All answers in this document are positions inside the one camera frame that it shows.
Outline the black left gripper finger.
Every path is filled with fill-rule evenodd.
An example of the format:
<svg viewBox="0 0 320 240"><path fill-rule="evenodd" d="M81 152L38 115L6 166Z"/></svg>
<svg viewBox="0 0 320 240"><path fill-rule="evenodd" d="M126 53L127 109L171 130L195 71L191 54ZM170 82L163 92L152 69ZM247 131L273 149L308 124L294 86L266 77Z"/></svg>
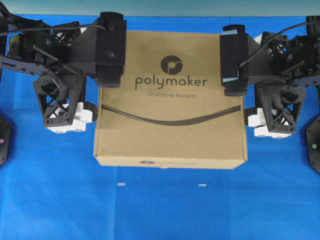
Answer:
<svg viewBox="0 0 320 240"><path fill-rule="evenodd" d="M96 62L102 65L124 66L127 21L118 12L101 12L97 24L104 29L96 32Z"/></svg>
<svg viewBox="0 0 320 240"><path fill-rule="evenodd" d="M95 64L96 85L101 88L119 88L125 64Z"/></svg>

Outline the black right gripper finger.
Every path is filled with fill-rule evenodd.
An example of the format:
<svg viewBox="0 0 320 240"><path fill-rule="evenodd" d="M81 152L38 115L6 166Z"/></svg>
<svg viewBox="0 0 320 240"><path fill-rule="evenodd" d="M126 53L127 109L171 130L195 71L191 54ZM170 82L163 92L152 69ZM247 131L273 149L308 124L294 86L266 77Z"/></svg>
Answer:
<svg viewBox="0 0 320 240"><path fill-rule="evenodd" d="M248 94L248 78L224 78L222 80L224 95L228 97L243 97Z"/></svg>
<svg viewBox="0 0 320 240"><path fill-rule="evenodd" d="M220 39L220 69L222 79L238 79L239 65L248 58L248 34L242 24L224 26Z"/></svg>

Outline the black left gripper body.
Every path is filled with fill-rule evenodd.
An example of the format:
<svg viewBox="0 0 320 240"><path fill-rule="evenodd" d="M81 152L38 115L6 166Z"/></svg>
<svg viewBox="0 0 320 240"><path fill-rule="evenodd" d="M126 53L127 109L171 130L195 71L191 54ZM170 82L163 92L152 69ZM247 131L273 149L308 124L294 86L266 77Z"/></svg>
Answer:
<svg viewBox="0 0 320 240"><path fill-rule="evenodd" d="M97 27L65 23L39 25L23 32L23 58L54 70L96 72Z"/></svg>

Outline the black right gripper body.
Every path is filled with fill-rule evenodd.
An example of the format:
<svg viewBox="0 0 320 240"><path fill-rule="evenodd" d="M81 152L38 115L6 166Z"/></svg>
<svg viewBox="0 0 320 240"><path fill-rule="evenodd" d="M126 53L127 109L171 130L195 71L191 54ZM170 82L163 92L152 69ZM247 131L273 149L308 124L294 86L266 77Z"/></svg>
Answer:
<svg viewBox="0 0 320 240"><path fill-rule="evenodd" d="M282 82L320 84L320 32L308 31L289 39L284 34L264 32L258 43L248 35L248 84Z"/></svg>

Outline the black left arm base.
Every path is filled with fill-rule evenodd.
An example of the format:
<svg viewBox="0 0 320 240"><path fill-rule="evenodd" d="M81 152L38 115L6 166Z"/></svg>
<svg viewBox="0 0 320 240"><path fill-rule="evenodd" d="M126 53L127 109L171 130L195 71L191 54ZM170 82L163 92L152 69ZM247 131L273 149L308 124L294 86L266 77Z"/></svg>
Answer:
<svg viewBox="0 0 320 240"><path fill-rule="evenodd" d="M0 166L3 166L8 160L12 126L7 119L0 115Z"/></svg>

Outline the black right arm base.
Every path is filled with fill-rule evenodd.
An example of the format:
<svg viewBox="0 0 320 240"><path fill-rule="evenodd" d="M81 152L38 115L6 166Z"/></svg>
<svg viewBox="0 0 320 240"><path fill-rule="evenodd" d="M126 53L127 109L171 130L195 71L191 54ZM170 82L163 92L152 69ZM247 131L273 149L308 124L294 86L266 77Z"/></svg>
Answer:
<svg viewBox="0 0 320 240"><path fill-rule="evenodd" d="M308 163L315 172L320 174L320 116L308 126L305 134Z"/></svg>

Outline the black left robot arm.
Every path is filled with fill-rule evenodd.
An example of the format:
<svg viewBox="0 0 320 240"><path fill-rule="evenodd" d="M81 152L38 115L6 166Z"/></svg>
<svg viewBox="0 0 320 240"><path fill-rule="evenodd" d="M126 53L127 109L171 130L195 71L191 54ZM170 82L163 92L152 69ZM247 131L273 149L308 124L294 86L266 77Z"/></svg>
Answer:
<svg viewBox="0 0 320 240"><path fill-rule="evenodd" d="M0 66L30 75L89 76L98 86L118 88L125 70L127 21L101 12L91 24L49 25L0 10Z"/></svg>

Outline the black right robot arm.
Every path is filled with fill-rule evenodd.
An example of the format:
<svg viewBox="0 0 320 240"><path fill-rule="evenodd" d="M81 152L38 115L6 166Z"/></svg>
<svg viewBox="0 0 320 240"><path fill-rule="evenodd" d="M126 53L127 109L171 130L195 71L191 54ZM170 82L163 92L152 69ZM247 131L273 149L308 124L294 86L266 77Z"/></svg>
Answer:
<svg viewBox="0 0 320 240"><path fill-rule="evenodd" d="M219 37L220 77L225 96L241 97L252 84L320 82L320 18L278 33L265 31L256 41L242 24L223 27Z"/></svg>

